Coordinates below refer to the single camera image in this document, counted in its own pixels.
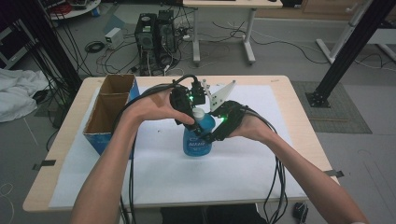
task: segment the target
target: person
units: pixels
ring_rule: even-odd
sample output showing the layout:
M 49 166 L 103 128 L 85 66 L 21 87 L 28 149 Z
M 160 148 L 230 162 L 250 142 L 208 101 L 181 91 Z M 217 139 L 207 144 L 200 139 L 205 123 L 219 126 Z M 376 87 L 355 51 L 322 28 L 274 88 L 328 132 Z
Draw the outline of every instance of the person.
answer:
M 120 117 L 106 150 L 92 168 L 74 204 L 71 223 L 114 223 L 119 218 L 120 193 L 131 148 L 139 126 L 146 120 L 194 120 L 169 102 L 171 90 L 144 97 Z M 369 223 L 349 194 L 288 145 L 258 118 L 245 115 L 229 137 L 243 136 L 267 145 L 301 185 L 328 223 Z

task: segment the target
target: wooden table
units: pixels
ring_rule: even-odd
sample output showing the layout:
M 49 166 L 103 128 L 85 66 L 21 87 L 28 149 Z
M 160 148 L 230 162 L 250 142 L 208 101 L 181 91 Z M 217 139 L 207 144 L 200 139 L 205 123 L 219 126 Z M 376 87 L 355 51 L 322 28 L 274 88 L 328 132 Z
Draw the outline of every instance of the wooden table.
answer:
M 214 8 L 215 11 L 212 12 L 216 14 L 216 17 L 221 19 L 222 17 L 230 16 L 235 18 L 239 12 L 230 11 L 233 8 L 244 8 L 249 11 L 247 17 L 247 30 L 243 38 L 243 44 L 247 52 L 247 58 L 250 63 L 255 63 L 256 59 L 253 54 L 253 50 L 250 46 L 250 35 L 253 27 L 254 16 L 256 14 L 257 8 L 281 8 L 283 5 L 280 0 L 276 2 L 270 2 L 268 0 L 235 0 L 235 1 L 197 1 L 197 0 L 184 0 L 183 5 L 185 7 L 194 8 L 194 37 L 192 40 L 192 51 L 193 51 L 193 61 L 196 65 L 199 65 L 201 61 L 200 50 L 199 50 L 199 39 L 198 39 L 198 21 L 200 20 L 198 8 L 207 9 Z
M 287 77 L 284 76 L 210 76 L 198 77 L 208 83 L 229 83 L 236 80 L 241 85 L 269 85 L 274 92 L 282 117 L 288 127 L 294 148 L 320 170 L 328 171 L 332 167 L 312 129 L 312 126 Z M 140 86 L 153 86 L 169 83 L 174 77 L 137 77 Z M 81 123 L 87 111 L 94 90 L 101 86 L 103 77 L 89 77 L 84 80 L 78 95 L 72 104 L 62 128 L 49 151 L 46 161 L 56 160 L 53 166 L 43 166 L 26 197 L 23 209 L 29 212 L 49 211 L 49 202 L 57 184 L 59 173 Z

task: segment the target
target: white paper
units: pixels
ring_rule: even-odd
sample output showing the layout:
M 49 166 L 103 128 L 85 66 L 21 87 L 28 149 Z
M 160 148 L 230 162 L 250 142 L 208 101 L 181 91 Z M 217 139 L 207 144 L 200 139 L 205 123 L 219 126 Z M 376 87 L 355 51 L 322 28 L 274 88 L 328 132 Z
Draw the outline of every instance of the white paper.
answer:
M 212 86 L 216 92 L 221 86 Z M 139 87 L 140 92 L 146 88 Z M 97 92 L 84 116 L 75 142 L 64 161 L 50 208 L 70 208 L 85 178 L 99 156 L 82 135 Z M 292 145 L 288 129 L 280 114 L 270 86 L 235 86 L 228 100 L 248 105 L 277 129 Z M 209 106 L 200 106 L 206 112 Z M 263 201 L 273 181 L 275 155 L 261 143 L 242 137 L 214 142 L 209 154 L 193 158 L 183 152 L 184 126 L 173 119 L 145 121 L 139 128 L 134 154 L 134 206 L 172 204 L 232 203 Z M 122 197 L 127 203 L 130 163 L 128 163 Z M 271 198 L 278 198 L 278 180 Z M 289 198 L 306 197 L 287 172 Z

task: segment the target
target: white towel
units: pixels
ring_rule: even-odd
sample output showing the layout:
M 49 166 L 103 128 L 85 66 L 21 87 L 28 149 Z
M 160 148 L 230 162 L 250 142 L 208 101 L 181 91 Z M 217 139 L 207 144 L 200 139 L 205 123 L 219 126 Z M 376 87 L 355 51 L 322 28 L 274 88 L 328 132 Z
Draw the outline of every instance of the white towel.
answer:
M 32 97 L 48 85 L 41 71 L 10 71 L 0 68 L 0 122 L 21 118 L 37 109 Z

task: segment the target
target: spray bottle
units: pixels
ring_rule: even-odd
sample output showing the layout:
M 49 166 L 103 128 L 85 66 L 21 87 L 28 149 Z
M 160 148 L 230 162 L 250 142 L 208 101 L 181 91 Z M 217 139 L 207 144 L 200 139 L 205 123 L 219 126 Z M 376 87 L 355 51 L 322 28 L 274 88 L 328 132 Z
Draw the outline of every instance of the spray bottle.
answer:
M 212 132 L 216 122 L 210 115 L 206 114 L 202 108 L 198 107 L 192 109 L 192 114 L 203 128 L 201 135 Z M 207 143 L 204 139 L 201 139 L 194 131 L 189 131 L 188 129 L 184 130 L 183 150 L 186 155 L 193 157 L 204 156 L 210 152 L 210 149 L 212 149 L 211 143 Z

